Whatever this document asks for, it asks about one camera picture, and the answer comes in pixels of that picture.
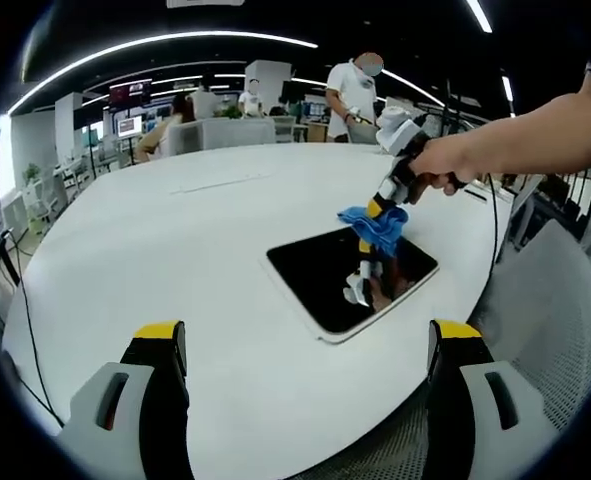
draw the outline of face mask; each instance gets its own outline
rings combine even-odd
[[[379,75],[382,72],[383,68],[384,68],[383,65],[364,65],[362,67],[362,70],[369,77],[376,77],[377,75]]]

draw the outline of black ceiling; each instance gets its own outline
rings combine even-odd
[[[24,81],[29,84],[103,48],[180,31],[269,33],[317,43],[319,48],[212,37],[134,47],[67,73],[17,113],[52,105],[69,92],[84,91],[128,73],[188,62],[286,61],[293,64],[298,77],[325,81],[327,65],[371,50],[384,57],[388,70],[439,98],[445,97],[449,78],[454,93],[479,101],[481,109],[475,113],[498,118],[509,112],[502,72],[511,78],[517,112],[531,110],[553,96],[572,91],[581,82],[585,58],[574,44],[570,30],[551,13],[550,1],[480,0],[494,30],[485,34],[466,0],[246,0],[242,7],[170,10],[165,0],[68,0],[58,3],[35,30],[24,71]],[[145,76],[160,79],[243,70],[242,64],[187,66]],[[413,90],[388,77],[378,77],[377,85],[380,96],[421,100]],[[104,86],[93,91],[106,90]],[[13,100],[16,98],[8,99],[9,105]]]

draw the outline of man in white shirt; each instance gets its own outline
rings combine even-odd
[[[252,79],[248,82],[248,90],[239,97],[239,109],[245,117],[263,117],[262,97],[257,93],[259,80]]]
[[[348,142],[347,125],[353,125],[356,117],[375,125],[377,92],[373,77],[383,68],[382,57],[370,52],[333,67],[326,86],[326,100],[332,110],[328,126],[331,141]]]
[[[209,78],[204,77],[197,91],[191,93],[190,97],[193,100],[193,110],[196,120],[213,118],[215,116],[215,110],[219,105],[219,98],[210,91]]]

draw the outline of blue cloth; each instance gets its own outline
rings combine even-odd
[[[397,241],[402,236],[402,227],[408,221],[408,213],[401,208],[391,208],[376,220],[366,215],[363,207],[350,207],[337,214],[350,225],[362,240],[382,250],[389,257],[397,256]]]

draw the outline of white round table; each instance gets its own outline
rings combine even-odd
[[[104,363],[119,361],[142,325],[180,319],[196,478],[285,478],[379,424],[425,378],[429,321],[471,314],[494,227],[491,201],[428,191],[408,207],[405,237],[438,260],[437,274],[349,341],[316,340],[266,252],[341,228],[336,213],[365,205],[390,167],[378,150],[230,148],[100,177],[57,221],[24,275],[59,415],[69,417],[73,394]],[[498,199],[500,242],[510,207]],[[3,347],[41,394],[21,289]]]

